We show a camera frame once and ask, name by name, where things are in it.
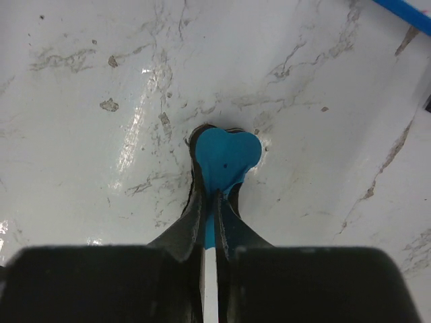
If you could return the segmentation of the small blue-framed whiteboard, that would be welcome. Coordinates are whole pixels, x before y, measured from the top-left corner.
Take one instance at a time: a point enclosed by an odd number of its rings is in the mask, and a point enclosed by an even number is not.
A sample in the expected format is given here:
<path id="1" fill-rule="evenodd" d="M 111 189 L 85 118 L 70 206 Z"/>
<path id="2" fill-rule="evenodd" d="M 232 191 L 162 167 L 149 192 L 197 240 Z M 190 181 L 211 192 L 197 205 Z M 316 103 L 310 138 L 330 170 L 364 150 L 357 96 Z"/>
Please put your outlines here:
<path id="1" fill-rule="evenodd" d="M 374 0 L 426 35 L 431 35 L 431 0 Z"/>

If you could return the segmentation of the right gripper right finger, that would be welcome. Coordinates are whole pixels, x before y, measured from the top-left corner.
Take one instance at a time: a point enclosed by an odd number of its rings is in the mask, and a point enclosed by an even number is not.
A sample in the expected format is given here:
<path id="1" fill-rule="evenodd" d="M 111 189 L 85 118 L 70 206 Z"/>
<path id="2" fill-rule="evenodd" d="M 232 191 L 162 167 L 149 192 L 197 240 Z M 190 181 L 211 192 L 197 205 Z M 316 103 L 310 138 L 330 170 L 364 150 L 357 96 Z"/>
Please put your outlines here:
<path id="1" fill-rule="evenodd" d="M 419 322 L 400 270 L 368 247 L 275 247 L 215 194 L 220 322 Z"/>

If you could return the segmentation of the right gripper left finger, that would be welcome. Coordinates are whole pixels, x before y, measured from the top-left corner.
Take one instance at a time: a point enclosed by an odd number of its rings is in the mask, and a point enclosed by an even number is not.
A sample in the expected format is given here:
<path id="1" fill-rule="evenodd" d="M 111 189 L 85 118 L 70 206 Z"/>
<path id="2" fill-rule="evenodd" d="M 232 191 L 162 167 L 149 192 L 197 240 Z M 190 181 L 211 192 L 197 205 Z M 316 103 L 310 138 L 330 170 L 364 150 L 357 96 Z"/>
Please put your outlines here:
<path id="1" fill-rule="evenodd" d="M 205 189 L 146 245 L 25 248 L 1 279 L 2 322 L 202 322 Z"/>

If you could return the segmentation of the blue bone-shaped eraser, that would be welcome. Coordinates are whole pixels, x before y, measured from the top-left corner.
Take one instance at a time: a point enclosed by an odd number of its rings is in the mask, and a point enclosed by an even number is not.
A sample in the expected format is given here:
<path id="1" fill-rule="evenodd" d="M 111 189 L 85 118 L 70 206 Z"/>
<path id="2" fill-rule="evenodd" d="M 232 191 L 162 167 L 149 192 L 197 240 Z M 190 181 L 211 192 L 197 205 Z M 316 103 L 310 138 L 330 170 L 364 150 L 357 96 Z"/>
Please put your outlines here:
<path id="1" fill-rule="evenodd" d="M 220 248 L 227 258 L 233 257 L 238 247 L 270 246 L 241 219 L 238 208 L 246 173 L 261 159 L 257 136 L 242 129 L 224 130 L 204 124 L 192 132 L 189 152 L 193 191 L 203 201 L 204 247 L 216 247 L 216 232 L 220 233 Z"/>

